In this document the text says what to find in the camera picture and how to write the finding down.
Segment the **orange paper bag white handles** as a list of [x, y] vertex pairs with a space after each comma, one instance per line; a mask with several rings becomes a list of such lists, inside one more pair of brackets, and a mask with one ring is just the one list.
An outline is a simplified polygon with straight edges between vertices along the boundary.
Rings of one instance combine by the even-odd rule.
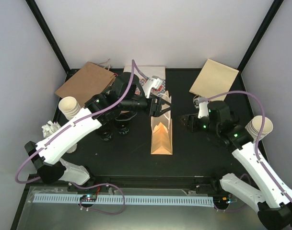
[[152, 155], [173, 155], [171, 111], [159, 117], [151, 117]]

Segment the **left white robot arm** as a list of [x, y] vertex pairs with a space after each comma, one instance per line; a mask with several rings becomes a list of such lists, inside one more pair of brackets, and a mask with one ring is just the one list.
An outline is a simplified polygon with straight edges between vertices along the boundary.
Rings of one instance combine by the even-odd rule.
[[44, 140], [25, 144], [24, 148], [45, 184], [58, 180], [79, 185], [91, 191], [95, 179], [84, 166], [62, 159], [74, 144], [91, 132], [102, 128], [120, 116], [122, 111], [144, 111], [149, 116], [160, 117], [171, 110], [171, 103], [151, 93], [152, 81], [141, 85], [133, 73], [124, 72], [111, 86], [89, 99], [73, 119]]

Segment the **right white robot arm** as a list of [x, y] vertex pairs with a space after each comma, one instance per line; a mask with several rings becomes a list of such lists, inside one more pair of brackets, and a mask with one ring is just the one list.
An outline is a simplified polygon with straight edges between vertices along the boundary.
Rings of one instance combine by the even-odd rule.
[[212, 191], [235, 195], [257, 213], [268, 230], [291, 225], [292, 189], [274, 172], [225, 102], [200, 102], [196, 114], [183, 115], [180, 120], [190, 132], [206, 132], [210, 140], [230, 151], [257, 185], [253, 187], [234, 173], [217, 173], [210, 181]]

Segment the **black coffee cup open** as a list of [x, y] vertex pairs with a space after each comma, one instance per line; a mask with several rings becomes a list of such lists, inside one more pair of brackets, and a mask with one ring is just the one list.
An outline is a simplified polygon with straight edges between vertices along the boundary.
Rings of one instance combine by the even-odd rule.
[[127, 118], [115, 119], [113, 125], [120, 135], [127, 135], [129, 133], [130, 125]]

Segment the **black coffee cup front left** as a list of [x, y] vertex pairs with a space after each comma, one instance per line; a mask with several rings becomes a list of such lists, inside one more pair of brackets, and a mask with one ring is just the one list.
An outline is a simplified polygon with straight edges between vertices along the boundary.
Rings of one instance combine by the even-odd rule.
[[97, 133], [102, 141], [110, 141], [113, 138], [113, 132], [110, 128], [99, 129]]

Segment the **right stack paper cups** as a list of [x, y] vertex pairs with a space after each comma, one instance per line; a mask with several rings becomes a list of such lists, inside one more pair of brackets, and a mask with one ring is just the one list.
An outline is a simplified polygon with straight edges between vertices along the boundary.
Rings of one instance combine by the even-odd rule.
[[[261, 130], [262, 120], [263, 120], [263, 117], [261, 115], [257, 115], [251, 121], [249, 121], [247, 125], [245, 126], [245, 129], [251, 135], [254, 142], [256, 142], [258, 134]], [[259, 140], [263, 139], [272, 131], [273, 131], [273, 123], [269, 118], [265, 117], [264, 127], [262, 129]]]

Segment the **stack paper cups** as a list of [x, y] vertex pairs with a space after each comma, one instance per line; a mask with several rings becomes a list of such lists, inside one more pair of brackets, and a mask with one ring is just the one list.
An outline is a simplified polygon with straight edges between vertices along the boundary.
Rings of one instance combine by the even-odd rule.
[[81, 109], [78, 101], [72, 96], [67, 96], [61, 99], [58, 108], [67, 120], [73, 119]]
[[[251, 135], [254, 142], [256, 142], [258, 134], [261, 130], [262, 120], [263, 120], [263, 117], [261, 115], [257, 115], [251, 121], [249, 121], [247, 125], [245, 126], [245, 129]], [[273, 131], [273, 123], [269, 118], [265, 117], [264, 127], [262, 129], [259, 140], [263, 139], [272, 131]]]

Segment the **brown kraft paper bag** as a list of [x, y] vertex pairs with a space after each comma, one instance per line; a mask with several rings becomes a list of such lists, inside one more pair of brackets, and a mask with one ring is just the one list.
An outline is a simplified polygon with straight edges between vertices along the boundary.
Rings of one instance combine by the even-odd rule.
[[81, 107], [94, 95], [101, 93], [115, 80], [113, 72], [87, 62], [70, 77], [55, 94], [60, 98], [74, 97]]

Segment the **right base circuit board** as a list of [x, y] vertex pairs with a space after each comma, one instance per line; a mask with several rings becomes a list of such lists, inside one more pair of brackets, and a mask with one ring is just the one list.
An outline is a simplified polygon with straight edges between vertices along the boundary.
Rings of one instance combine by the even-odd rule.
[[235, 196], [221, 196], [221, 197], [214, 197], [213, 202], [214, 204], [230, 204], [237, 202], [238, 199]]

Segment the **base circuit board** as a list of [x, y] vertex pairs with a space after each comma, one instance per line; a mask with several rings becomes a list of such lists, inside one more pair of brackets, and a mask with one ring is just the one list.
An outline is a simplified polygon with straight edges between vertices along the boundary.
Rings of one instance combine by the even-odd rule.
[[80, 197], [80, 202], [95, 202], [97, 200], [97, 195], [82, 195]]
[[235, 196], [221, 196], [221, 197], [214, 197], [213, 202], [214, 204], [230, 204], [237, 202], [238, 199]]

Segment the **left stack paper cups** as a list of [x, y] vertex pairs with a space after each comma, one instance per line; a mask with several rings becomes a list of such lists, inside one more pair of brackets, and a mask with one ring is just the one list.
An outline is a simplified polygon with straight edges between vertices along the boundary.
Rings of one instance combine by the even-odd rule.
[[78, 101], [72, 96], [67, 96], [61, 99], [58, 108], [67, 120], [73, 119], [81, 109]]

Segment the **left base circuit board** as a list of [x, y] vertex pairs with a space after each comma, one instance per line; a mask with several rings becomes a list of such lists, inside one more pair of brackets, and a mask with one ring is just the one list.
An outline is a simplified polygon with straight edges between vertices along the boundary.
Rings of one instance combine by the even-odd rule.
[[97, 195], [82, 195], [80, 197], [80, 202], [95, 202], [97, 200]]

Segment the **right black frame post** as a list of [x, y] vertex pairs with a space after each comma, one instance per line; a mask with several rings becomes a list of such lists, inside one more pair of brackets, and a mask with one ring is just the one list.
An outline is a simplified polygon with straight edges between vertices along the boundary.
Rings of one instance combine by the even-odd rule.
[[256, 50], [258, 44], [260, 43], [261, 39], [263, 38], [265, 32], [267, 31], [268, 27], [270, 26], [272, 20], [276, 16], [278, 10], [280, 9], [281, 5], [283, 4], [284, 0], [274, 0], [267, 11], [262, 23], [260, 24], [256, 34], [254, 35], [248, 49], [246, 50], [239, 66], [237, 69], [240, 72], [243, 72], [245, 67], [247, 66], [249, 60], [251, 59], [254, 51]]

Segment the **black frame post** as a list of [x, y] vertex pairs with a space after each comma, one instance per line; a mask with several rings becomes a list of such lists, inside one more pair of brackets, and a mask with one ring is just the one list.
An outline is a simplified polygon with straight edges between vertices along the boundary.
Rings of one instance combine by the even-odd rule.
[[45, 35], [48, 43], [50, 44], [52, 50], [54, 51], [59, 63], [61, 64], [62, 68], [64, 69], [65, 73], [68, 74], [70, 72], [70, 67], [59, 48], [44, 16], [42, 15], [37, 3], [35, 0], [26, 0], [26, 3], [31, 10], [33, 16], [35, 17], [38, 25], [40, 26], [43, 34]]
[[276, 16], [278, 10], [280, 9], [281, 5], [283, 4], [284, 0], [274, 0], [267, 11], [262, 23], [260, 24], [256, 34], [254, 35], [248, 49], [246, 50], [239, 66], [237, 69], [240, 72], [243, 72], [245, 67], [247, 66], [249, 60], [251, 59], [254, 51], [256, 50], [258, 44], [260, 43], [261, 39], [263, 38], [265, 32], [267, 31], [268, 27], [270, 26], [272, 20]]

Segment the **left black frame post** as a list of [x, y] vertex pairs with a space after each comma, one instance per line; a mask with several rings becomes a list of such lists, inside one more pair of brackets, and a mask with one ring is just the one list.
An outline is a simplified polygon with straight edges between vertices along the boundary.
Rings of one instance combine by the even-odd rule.
[[70, 67], [59, 48], [44, 16], [42, 15], [37, 3], [35, 0], [26, 0], [26, 3], [31, 10], [33, 16], [35, 17], [38, 25], [40, 26], [43, 34], [45, 35], [48, 43], [50, 44], [52, 50], [54, 51], [59, 63], [61, 64], [62, 68], [64, 69], [65, 73], [68, 74], [70, 72]]

